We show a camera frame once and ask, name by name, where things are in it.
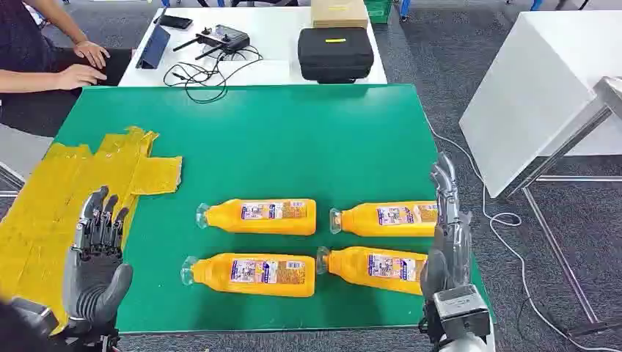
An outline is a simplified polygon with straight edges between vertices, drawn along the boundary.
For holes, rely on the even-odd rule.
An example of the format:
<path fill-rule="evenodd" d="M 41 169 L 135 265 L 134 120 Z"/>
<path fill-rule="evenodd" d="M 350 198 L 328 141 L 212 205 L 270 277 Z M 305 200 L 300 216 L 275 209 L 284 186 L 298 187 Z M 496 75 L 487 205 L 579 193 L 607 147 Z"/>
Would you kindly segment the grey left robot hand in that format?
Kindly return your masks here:
<path fill-rule="evenodd" d="M 65 258 L 62 303 L 74 322 L 92 328 L 114 327 L 117 311 L 133 279 L 123 262 L 122 240 L 129 209 L 114 214 L 116 194 L 101 186 L 85 200 Z"/>

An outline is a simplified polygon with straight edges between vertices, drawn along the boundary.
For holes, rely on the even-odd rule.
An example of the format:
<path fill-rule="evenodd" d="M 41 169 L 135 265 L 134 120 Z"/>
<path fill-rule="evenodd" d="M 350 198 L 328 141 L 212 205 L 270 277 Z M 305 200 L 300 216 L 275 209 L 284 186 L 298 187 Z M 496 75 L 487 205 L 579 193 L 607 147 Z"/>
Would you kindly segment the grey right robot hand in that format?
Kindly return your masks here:
<path fill-rule="evenodd" d="M 436 293 L 472 283 L 472 214 L 460 211 L 455 167 L 446 153 L 438 154 L 430 176 L 436 186 L 438 216 L 421 276 L 422 294 L 427 301 Z"/>

